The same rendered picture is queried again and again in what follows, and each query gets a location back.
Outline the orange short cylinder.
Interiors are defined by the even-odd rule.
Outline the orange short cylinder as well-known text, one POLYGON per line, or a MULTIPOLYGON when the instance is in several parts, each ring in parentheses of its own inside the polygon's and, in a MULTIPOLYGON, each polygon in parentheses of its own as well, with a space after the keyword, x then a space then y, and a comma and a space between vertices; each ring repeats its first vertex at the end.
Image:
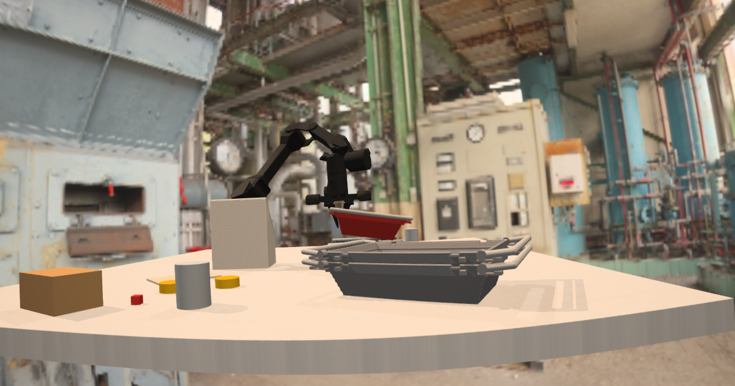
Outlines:
POLYGON ((162 281, 158 284, 158 292, 160 294, 175 294, 175 280, 162 281))
POLYGON ((221 276, 215 278, 215 288, 217 289, 231 289, 241 286, 239 283, 239 276, 221 276))

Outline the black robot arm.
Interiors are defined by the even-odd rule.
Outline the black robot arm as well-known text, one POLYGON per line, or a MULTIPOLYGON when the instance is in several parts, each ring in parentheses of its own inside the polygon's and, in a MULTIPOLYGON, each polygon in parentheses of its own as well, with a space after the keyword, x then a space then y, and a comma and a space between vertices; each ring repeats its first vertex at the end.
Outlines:
MULTIPOLYGON (((331 134, 320 125, 314 123, 293 123, 287 125, 280 138, 279 146, 274 150, 272 156, 263 164, 255 176, 247 177, 241 186, 230 194, 231 199, 262 198, 271 192, 269 183, 276 172, 283 166, 291 152, 309 146, 312 141, 318 140, 328 147, 333 154, 324 152, 319 158, 326 161, 327 174, 334 172, 369 171, 371 168, 371 157, 369 148, 353 150, 346 136, 331 134), (309 130, 311 139, 305 139, 301 130, 309 130)), ((347 172, 346 172, 347 173, 347 172)))

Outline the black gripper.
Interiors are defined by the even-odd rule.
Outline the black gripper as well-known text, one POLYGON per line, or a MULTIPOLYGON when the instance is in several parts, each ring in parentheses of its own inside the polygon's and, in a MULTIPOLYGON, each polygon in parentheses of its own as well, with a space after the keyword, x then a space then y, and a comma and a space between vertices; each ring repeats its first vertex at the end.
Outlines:
POLYGON ((320 202, 324 203, 324 206, 335 208, 334 201, 346 201, 343 203, 343 209, 349 210, 351 205, 354 205, 354 200, 359 201, 371 200, 371 192, 357 191, 357 194, 347 194, 347 173, 346 172, 334 172, 327 175, 328 182, 328 196, 320 196, 319 194, 305 196, 305 205, 316 205, 320 202), (344 195, 341 197, 341 195, 344 195), (332 198, 336 196, 336 198, 332 198))

